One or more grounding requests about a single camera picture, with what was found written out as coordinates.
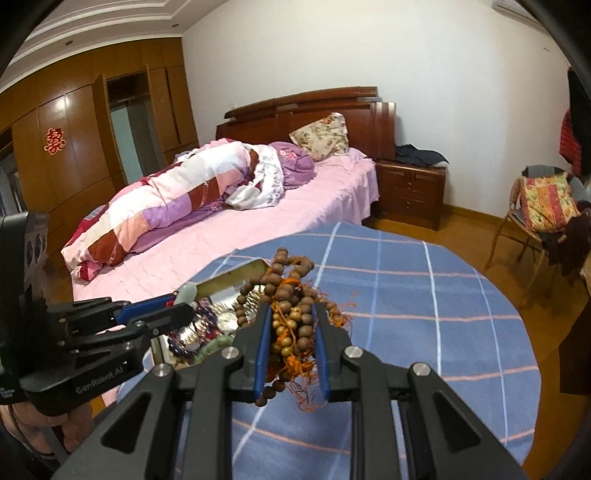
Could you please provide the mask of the left hand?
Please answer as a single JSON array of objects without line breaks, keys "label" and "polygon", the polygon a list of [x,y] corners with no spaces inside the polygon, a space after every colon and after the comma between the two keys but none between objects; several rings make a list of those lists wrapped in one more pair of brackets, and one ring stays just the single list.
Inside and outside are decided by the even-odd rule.
[{"label": "left hand", "polygon": [[69,453],[88,437],[94,427],[90,403],[67,414],[51,417],[41,414],[30,402],[1,406],[1,420],[8,432],[29,450],[52,454],[44,429],[58,428],[63,433],[63,445]]}]

